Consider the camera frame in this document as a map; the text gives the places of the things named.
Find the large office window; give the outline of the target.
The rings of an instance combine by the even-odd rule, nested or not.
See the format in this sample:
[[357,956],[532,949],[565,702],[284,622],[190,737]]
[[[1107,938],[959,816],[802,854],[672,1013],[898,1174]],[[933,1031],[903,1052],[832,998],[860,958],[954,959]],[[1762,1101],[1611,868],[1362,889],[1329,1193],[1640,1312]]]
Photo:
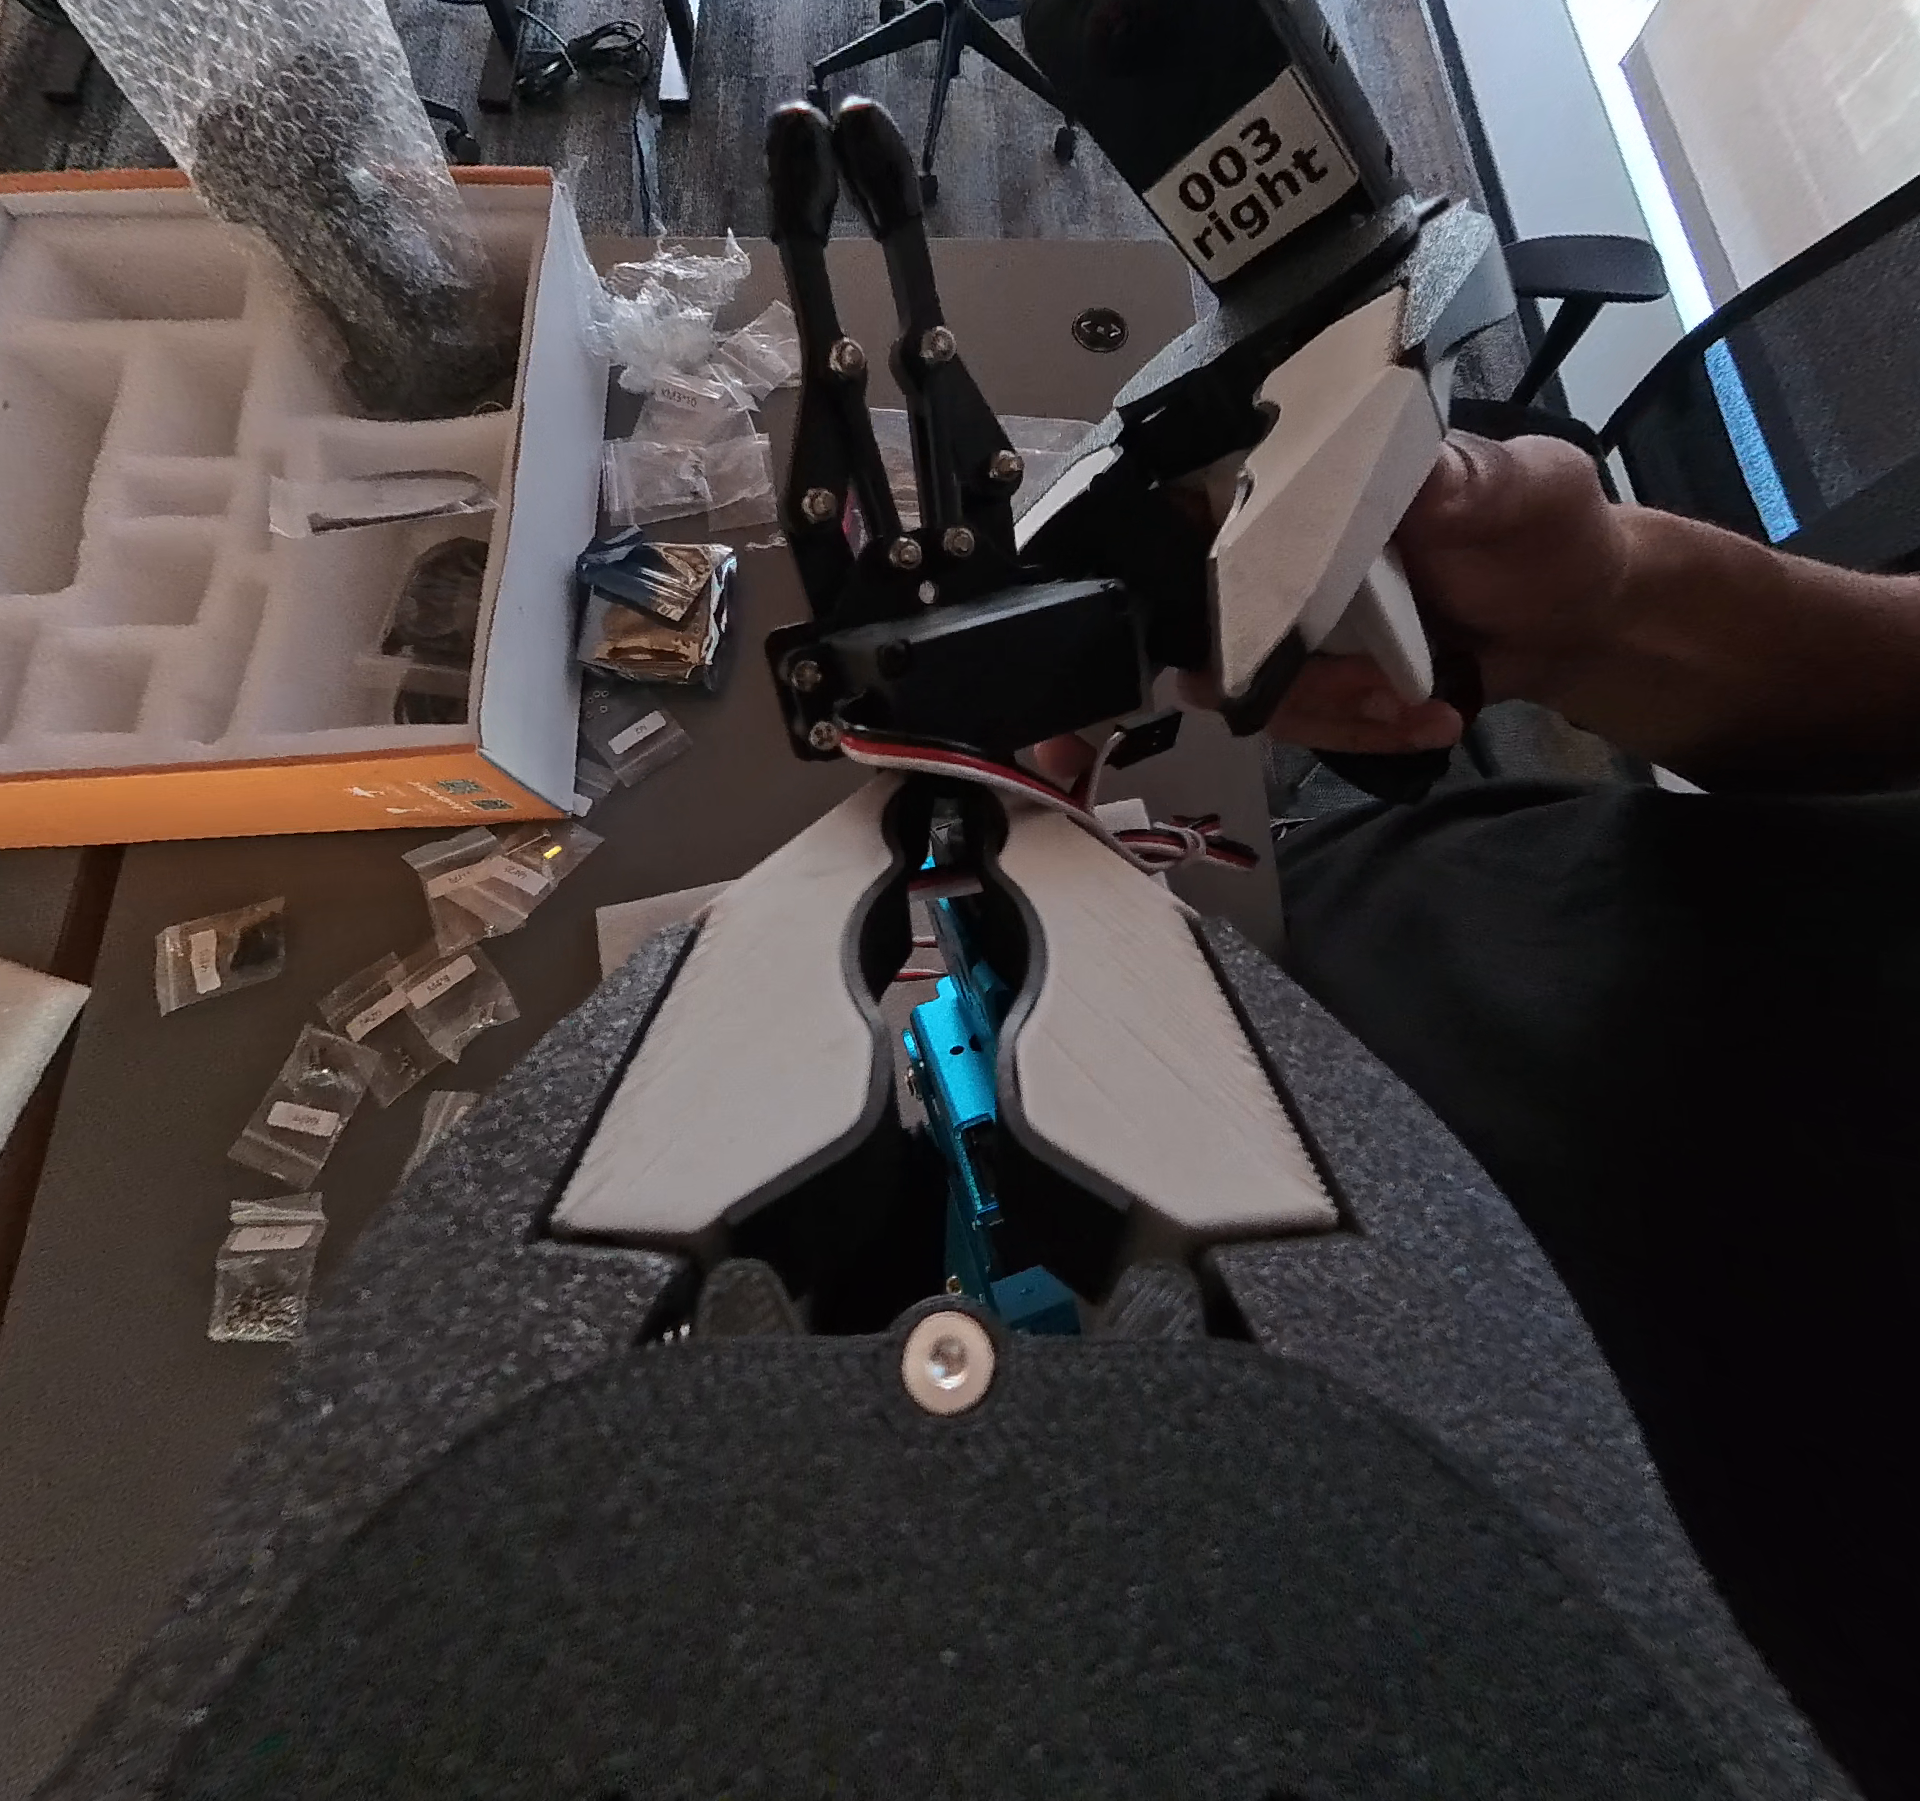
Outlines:
[[1915,176],[1917,0],[1434,0],[1526,233],[1641,233],[1693,327]]

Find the person's right hand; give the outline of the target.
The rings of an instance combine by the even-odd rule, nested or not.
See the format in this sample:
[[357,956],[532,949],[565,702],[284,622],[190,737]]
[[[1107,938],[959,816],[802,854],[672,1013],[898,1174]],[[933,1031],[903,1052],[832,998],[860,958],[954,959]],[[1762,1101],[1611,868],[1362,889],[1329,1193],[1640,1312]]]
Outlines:
[[[1627,512],[1574,445],[1502,445],[1454,431],[1396,536],[1436,656],[1475,672],[1484,698],[1553,704],[1627,578]],[[1470,715],[1401,698],[1365,655],[1312,655],[1266,721],[1314,752],[1453,747]]]

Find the orange white kit box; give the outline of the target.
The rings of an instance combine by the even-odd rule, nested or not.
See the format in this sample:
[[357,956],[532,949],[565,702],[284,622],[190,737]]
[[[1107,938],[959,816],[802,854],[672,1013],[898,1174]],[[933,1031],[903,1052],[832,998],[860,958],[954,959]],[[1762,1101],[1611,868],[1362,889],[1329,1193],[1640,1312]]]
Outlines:
[[180,175],[5,176],[6,849],[570,805],[607,403],[589,258],[546,172],[456,180],[516,385],[378,421]]

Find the bubble wrap bag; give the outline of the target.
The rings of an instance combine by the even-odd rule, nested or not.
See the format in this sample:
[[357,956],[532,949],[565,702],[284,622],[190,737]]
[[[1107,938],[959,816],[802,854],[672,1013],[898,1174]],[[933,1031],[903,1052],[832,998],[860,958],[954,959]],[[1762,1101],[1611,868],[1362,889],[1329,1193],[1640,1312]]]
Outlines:
[[207,213],[271,245],[372,416],[508,387],[516,331],[384,0],[58,2]]

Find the crumpled clear plastic bag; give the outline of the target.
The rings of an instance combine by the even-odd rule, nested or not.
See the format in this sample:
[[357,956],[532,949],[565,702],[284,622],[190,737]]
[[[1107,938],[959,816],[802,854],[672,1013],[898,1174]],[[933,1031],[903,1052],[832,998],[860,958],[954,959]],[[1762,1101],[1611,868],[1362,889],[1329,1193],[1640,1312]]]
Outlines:
[[632,392],[659,375],[692,375],[717,342],[719,312],[749,276],[751,256],[733,234],[721,253],[662,244],[607,276],[589,273],[589,350],[619,367]]

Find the bagged black round parts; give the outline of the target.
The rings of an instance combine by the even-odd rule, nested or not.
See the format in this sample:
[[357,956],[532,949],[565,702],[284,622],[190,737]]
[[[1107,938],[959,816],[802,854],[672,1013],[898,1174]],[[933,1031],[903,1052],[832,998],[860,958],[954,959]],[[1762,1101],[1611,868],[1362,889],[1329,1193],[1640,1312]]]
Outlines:
[[404,578],[376,646],[394,726],[463,726],[489,542],[429,546]]

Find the group of clear screw bags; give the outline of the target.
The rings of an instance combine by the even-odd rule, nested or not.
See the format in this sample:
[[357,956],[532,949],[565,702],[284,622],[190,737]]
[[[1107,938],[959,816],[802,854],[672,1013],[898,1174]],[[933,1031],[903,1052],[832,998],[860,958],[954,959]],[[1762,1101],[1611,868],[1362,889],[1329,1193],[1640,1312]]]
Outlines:
[[[263,681],[249,709],[286,709],[249,733],[327,735],[359,772],[340,790],[356,812],[249,811],[261,833],[441,828],[405,855],[432,938],[386,954],[315,1004],[237,1141],[231,1160],[294,1193],[235,1204],[214,1272],[213,1339],[282,1342],[304,1327],[325,1220],[319,1181],[365,1098],[389,1105],[485,1031],[516,1021],[516,1002],[483,944],[525,924],[598,847],[581,818],[614,788],[678,758],[678,710],[707,694],[602,678],[576,660],[581,550],[728,504],[770,516],[769,441],[753,408],[793,376],[793,321],[773,305],[721,345],[707,371],[645,385],[640,424],[604,443],[609,366],[589,340],[541,340],[516,416],[513,456],[475,473],[492,517],[376,525],[309,540],[274,539],[271,605],[254,653]],[[325,473],[465,469],[500,418],[337,424],[319,443]],[[489,542],[489,569],[463,726],[394,726],[376,646],[420,554],[448,539]]]

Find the black mesh office chair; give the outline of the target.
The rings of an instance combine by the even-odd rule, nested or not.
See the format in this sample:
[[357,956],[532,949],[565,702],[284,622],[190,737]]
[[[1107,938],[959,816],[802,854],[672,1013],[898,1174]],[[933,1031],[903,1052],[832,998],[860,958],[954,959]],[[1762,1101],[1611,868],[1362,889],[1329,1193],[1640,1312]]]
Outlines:
[[1603,429],[1537,396],[1604,305],[1666,299],[1658,253],[1632,237],[1548,237],[1505,262],[1520,297],[1560,310],[1516,391],[1454,396],[1454,429],[1562,439],[1601,465],[1618,456],[1643,504],[1818,564],[1915,571],[1915,180],[1684,335]]

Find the clear bag with black tool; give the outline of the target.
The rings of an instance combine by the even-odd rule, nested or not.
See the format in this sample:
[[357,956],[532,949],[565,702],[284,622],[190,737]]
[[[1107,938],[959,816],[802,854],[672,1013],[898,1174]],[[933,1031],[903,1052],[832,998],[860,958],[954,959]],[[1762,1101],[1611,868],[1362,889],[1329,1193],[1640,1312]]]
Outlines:
[[465,469],[274,475],[267,512],[274,536],[309,540],[420,520],[492,517],[494,492]]

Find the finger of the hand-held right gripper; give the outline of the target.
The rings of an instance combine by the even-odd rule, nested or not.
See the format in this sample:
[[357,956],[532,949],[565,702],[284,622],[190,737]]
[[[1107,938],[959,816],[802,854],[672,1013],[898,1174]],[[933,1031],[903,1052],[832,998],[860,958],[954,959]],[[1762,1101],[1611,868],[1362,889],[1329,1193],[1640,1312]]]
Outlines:
[[1392,690],[1434,662],[1392,539],[1442,448],[1428,375],[1395,324],[1334,324],[1267,375],[1271,416],[1210,550],[1215,678],[1255,690],[1288,635],[1363,653]]
[[1020,554],[1183,554],[1188,517],[1166,490],[1180,443],[1164,421],[1107,416],[1077,445],[1041,492],[1024,497],[1014,521]]

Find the blue black toy robot arm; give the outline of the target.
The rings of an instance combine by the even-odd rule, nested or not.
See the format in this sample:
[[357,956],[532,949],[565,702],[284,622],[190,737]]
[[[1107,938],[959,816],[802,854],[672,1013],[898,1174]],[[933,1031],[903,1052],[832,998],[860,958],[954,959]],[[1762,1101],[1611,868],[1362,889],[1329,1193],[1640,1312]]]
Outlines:
[[[937,764],[935,779],[909,790],[909,814],[918,826],[907,839],[927,837],[935,814],[959,822],[959,868],[972,871],[972,828],[965,818],[974,806],[988,812],[992,790],[1014,793],[1032,788],[1041,806],[1073,806],[1093,828],[1107,833],[1086,812],[1082,790],[1051,790],[1016,766],[1014,752],[1050,737],[1068,709],[1090,709],[1082,718],[1107,710],[1132,717],[1150,702],[1148,653],[1137,592],[1128,597],[1115,571],[1148,583],[1170,574],[1177,603],[1193,598],[1180,582],[1196,571],[1193,540],[1168,533],[1170,521],[1123,523],[1112,564],[1093,540],[1093,564],[1075,569],[1070,557],[1054,571],[1020,566],[1014,540],[1012,500],[1020,483],[1020,460],[956,357],[951,331],[933,276],[924,238],[918,175],[891,117],[868,100],[845,102],[830,119],[812,100],[773,112],[766,133],[773,244],[779,251],[787,302],[801,332],[801,406],[789,465],[779,498],[779,520],[793,550],[801,585],[811,609],[795,624],[769,637],[766,655],[784,724],[795,754],[818,758],[845,752],[853,733],[863,752],[884,764],[907,766],[921,758]],[[900,394],[907,403],[909,439],[914,451],[921,521],[907,523],[881,460],[868,410],[868,362],[838,314],[828,274],[828,244],[844,178],[870,233],[881,244],[900,314],[894,355]],[[994,1242],[988,1216],[1004,1214],[988,1193],[996,1186],[992,1163],[1001,1156],[996,1104],[996,1034],[1012,1004],[1012,978],[1026,972],[1024,935],[994,906],[976,918],[972,898],[960,898],[963,962],[959,978],[972,998],[970,1022],[982,1021],[978,1050],[969,1034],[963,1050],[943,1055],[960,1062],[982,1087],[981,1107],[963,1114],[966,1129],[978,1122],[984,1135],[956,1132],[948,1146],[966,1160],[969,1193],[978,1188],[972,1214],[954,1216],[972,1240],[965,1290],[997,1304],[1001,1317],[1014,1308],[994,1293],[1019,1268],[1044,1268],[1058,1282],[1068,1256],[1093,1256],[1080,1242],[1093,1242],[1093,1214],[1068,1214],[1068,1184],[1041,1186],[1039,1162],[1016,1166],[1012,1240]],[[773,1026],[755,1031],[756,1062],[765,1069],[759,1107],[769,1129],[792,1137],[781,1153],[787,1171],[793,1158],[834,1146],[854,1149],[872,1139],[860,1122],[866,1111],[875,1068],[875,1032],[858,1013],[853,1040],[839,1032],[839,1004],[828,1038],[828,1000],[773,1000]],[[858,1109],[853,1135],[811,1132],[801,1143],[801,1109],[818,1109],[821,1129],[830,1107],[834,1075],[845,1087],[839,1095]]]

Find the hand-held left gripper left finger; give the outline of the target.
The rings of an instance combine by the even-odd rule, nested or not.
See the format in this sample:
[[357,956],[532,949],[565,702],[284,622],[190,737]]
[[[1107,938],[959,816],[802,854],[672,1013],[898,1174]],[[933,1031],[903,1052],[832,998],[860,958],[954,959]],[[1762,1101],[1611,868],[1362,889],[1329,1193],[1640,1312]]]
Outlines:
[[707,907],[553,1214],[712,1246],[872,1137],[909,962],[901,779],[870,779]]

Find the blue gold foil packet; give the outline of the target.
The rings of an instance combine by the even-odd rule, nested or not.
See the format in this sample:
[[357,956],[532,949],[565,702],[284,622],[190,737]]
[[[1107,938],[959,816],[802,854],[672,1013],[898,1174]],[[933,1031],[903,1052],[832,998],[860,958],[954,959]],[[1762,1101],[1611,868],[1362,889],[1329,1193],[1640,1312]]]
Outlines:
[[612,679],[717,691],[737,554],[709,540],[625,533],[580,553],[576,660]]

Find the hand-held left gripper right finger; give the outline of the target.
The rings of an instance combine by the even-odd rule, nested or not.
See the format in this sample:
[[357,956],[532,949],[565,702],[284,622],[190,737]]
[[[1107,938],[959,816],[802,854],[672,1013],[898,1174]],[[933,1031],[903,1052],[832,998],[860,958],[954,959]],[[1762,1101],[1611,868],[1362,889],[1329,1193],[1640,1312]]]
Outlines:
[[997,1052],[1023,1151],[1125,1244],[1324,1236],[1338,1210],[1186,904],[1073,816],[1000,796],[990,878],[1028,949]]

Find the clear bag with black part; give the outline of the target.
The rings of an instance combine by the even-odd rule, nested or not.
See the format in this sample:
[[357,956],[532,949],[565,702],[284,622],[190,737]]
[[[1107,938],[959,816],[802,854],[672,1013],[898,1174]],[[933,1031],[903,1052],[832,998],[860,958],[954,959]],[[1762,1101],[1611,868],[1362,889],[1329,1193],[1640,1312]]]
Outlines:
[[154,944],[157,1013],[258,987],[284,972],[284,898],[161,929]]

